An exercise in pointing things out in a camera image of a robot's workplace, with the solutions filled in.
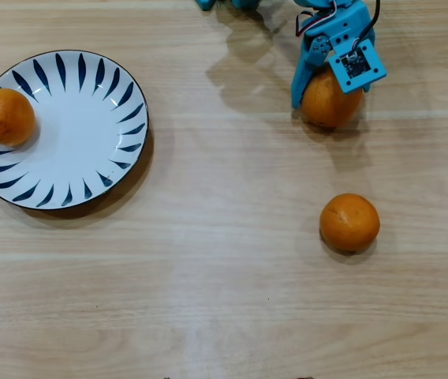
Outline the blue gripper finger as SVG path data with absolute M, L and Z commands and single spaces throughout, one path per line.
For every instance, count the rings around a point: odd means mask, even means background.
M 293 109 L 300 108 L 310 80 L 326 65 L 327 56 L 331 50 L 331 42 L 324 35 L 303 37 L 299 61 L 291 84 Z

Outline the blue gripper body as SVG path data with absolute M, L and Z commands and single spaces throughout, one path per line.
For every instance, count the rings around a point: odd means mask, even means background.
M 341 56 L 354 56 L 358 51 L 367 57 L 376 55 L 373 31 L 376 17 L 371 16 L 362 1 L 302 1 L 301 56 L 308 56 L 315 43 L 315 52 L 329 48 L 317 39 L 326 38 Z

